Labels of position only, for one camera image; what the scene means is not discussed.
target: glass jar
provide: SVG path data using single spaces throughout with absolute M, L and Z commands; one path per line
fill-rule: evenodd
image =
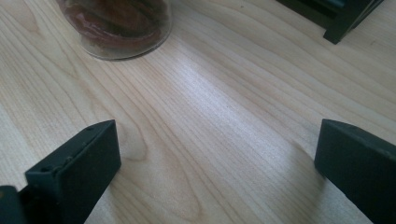
M 169 0 L 56 0 L 91 55 L 126 59 L 156 49 L 171 29 Z

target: black device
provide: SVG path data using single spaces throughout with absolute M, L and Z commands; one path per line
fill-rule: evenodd
M 82 224 L 120 166 L 115 120 L 89 126 L 26 171 L 20 192 L 0 187 L 0 223 Z
M 324 38 L 337 44 L 383 0 L 277 0 L 326 29 Z
M 315 166 L 376 224 L 396 223 L 396 146 L 324 119 Z

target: light wood surface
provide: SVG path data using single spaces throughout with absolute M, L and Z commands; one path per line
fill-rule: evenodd
M 313 158 L 324 118 L 396 144 L 396 1 L 336 46 L 272 0 L 172 9 L 162 46 L 107 62 L 54 0 L 0 0 L 0 185 L 115 119 L 122 167 L 86 223 L 370 223 Z

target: brown contents in jar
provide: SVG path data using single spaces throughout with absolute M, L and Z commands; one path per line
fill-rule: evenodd
M 161 37 L 163 0 L 57 0 L 75 29 L 106 48 L 143 49 Z

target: wooden table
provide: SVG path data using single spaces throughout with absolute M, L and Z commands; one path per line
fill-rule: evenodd
M 122 167 L 86 223 L 370 223 L 313 158 L 324 118 L 396 144 L 396 1 L 336 46 L 276 1 L 172 7 L 162 46 L 107 62 L 54 0 L 0 0 L 0 185 L 115 119 Z

